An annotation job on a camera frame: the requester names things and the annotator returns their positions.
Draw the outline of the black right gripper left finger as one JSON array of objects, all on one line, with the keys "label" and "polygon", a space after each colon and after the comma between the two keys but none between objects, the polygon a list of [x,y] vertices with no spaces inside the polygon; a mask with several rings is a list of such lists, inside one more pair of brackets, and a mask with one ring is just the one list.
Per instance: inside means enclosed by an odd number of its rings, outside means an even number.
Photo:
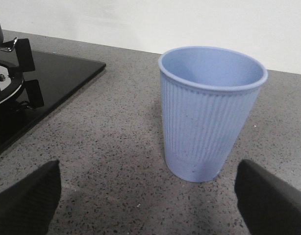
[{"label": "black right gripper left finger", "polygon": [[0,193],[0,235],[45,235],[61,197],[59,161],[49,161]]}]

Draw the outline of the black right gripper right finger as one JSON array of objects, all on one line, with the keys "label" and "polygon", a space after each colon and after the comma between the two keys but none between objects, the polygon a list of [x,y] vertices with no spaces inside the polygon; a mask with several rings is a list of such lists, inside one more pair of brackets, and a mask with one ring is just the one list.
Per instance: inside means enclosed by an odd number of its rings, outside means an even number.
[{"label": "black right gripper right finger", "polygon": [[301,191],[251,160],[239,163],[234,190],[252,235],[301,235]]}]

